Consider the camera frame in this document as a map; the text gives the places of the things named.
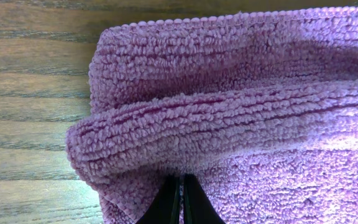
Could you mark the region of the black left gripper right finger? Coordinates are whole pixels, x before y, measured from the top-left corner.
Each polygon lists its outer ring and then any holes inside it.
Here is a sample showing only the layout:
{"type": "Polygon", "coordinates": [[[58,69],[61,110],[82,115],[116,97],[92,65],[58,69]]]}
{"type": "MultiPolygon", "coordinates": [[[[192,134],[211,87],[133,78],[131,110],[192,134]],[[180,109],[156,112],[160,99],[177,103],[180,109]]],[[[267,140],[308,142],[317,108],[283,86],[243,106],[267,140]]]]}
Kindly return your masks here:
{"type": "Polygon", "coordinates": [[[225,224],[216,213],[195,175],[183,181],[184,224],[225,224]]]}

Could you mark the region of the purple cloth with label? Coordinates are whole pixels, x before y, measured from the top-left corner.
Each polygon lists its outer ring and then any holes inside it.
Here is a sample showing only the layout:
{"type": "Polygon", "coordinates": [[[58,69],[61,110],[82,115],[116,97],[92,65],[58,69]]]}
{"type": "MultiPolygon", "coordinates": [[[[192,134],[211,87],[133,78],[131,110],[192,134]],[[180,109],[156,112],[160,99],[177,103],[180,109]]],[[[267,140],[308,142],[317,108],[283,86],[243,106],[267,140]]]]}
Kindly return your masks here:
{"type": "Polygon", "coordinates": [[[358,7],[106,29],[66,133],[105,223],[194,174],[226,223],[358,223],[358,7]]]}

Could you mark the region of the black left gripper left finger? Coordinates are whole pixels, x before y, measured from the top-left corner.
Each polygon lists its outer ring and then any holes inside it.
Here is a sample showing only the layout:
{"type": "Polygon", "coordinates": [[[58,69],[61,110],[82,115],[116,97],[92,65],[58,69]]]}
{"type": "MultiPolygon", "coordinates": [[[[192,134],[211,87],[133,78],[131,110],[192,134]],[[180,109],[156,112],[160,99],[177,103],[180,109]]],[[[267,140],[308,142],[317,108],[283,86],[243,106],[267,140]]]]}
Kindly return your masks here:
{"type": "Polygon", "coordinates": [[[179,216],[180,178],[171,175],[136,224],[179,224],[179,216]]]}

